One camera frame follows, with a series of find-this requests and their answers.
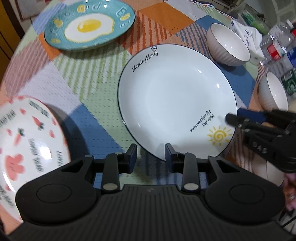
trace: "egg white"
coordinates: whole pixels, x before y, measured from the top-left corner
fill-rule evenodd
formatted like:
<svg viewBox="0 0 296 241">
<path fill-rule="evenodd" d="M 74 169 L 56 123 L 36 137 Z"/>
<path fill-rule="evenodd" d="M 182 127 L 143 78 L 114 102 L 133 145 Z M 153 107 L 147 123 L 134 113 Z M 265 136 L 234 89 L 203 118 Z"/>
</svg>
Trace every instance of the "egg white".
<svg viewBox="0 0 296 241">
<path fill-rule="evenodd" d="M 78 25 L 85 20 L 88 19 L 96 19 L 99 20 L 102 25 L 91 32 L 82 33 L 78 31 L 77 27 Z M 69 41 L 75 42 L 75 43 L 83 43 L 83 42 L 89 42 L 101 35 L 108 35 L 113 32 L 114 27 L 114 20 L 108 15 L 102 14 L 102 13 L 91 13 L 84 16 L 81 16 L 79 18 L 75 18 L 72 22 L 68 24 L 68 26 L 65 29 L 65 37 Z"/>
</svg>

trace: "tissue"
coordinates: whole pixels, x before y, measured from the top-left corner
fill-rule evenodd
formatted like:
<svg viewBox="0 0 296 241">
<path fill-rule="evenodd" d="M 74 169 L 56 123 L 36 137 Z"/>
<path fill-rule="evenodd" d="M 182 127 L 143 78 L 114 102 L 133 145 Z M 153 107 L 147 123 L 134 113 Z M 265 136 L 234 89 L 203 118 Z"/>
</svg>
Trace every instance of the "tissue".
<svg viewBox="0 0 296 241">
<path fill-rule="evenodd" d="M 230 22 L 229 28 L 234 31 L 248 47 L 251 54 L 250 62 L 254 65 L 259 65 L 260 61 L 264 60 L 264 55 L 260 48 L 262 34 L 254 27 L 244 26 L 234 20 Z"/>
</svg>

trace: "plate with fried egg design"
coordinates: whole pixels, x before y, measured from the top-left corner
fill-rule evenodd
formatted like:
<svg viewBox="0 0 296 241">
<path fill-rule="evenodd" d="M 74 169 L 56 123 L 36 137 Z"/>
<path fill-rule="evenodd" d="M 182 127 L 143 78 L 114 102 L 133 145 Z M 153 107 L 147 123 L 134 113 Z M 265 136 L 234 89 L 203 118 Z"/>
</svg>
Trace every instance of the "plate with fried egg design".
<svg viewBox="0 0 296 241">
<path fill-rule="evenodd" d="M 117 0 L 84 0 L 60 10 L 46 25 L 46 42 L 61 50 L 83 50 L 111 42 L 134 23 L 135 13 Z"/>
</svg>

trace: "green can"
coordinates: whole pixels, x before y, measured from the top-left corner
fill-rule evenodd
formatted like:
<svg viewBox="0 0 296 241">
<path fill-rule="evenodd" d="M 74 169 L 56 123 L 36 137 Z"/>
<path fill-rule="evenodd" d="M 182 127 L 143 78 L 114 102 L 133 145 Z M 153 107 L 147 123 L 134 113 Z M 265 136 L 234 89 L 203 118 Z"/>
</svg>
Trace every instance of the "green can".
<svg viewBox="0 0 296 241">
<path fill-rule="evenodd" d="M 292 96 L 296 93 L 296 68 L 287 72 L 282 78 L 281 81 L 286 89 L 287 93 Z"/>
</svg>

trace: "colorful tablecloth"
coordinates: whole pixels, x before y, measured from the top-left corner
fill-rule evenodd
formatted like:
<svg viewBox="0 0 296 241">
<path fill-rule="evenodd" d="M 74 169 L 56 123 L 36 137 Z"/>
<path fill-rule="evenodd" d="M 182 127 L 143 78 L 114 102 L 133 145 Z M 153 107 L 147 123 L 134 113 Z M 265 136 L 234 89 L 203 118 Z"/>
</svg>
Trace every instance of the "colorful tablecloth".
<svg viewBox="0 0 296 241">
<path fill-rule="evenodd" d="M 184 45 L 213 60 L 207 47 L 207 30 L 212 23 L 228 25 L 231 18 L 212 5 L 196 1 L 124 0 L 136 13 L 135 23 L 127 33 L 94 50 L 60 52 L 45 42 L 44 29 L 57 11 L 74 2 L 53 0 L 34 20 L 7 68 L 0 104 L 14 95 L 41 100 L 58 118 L 72 159 L 85 154 L 104 158 L 109 153 L 125 152 L 136 143 L 121 120 L 117 102 L 119 76 L 128 60 L 140 50 L 161 43 Z M 260 110 L 257 85 L 264 71 L 250 63 L 217 66 L 230 82 L 238 108 Z M 169 173 L 164 162 L 139 145 L 138 153 L 134 172 L 121 175 L 121 185 L 181 183 L 181 174 Z M 252 171 L 254 154 L 242 146 L 241 132 L 236 132 L 226 158 Z M 205 176 L 201 175 L 201 179 L 205 187 Z M 100 182 L 97 175 L 95 187 Z"/>
</svg>

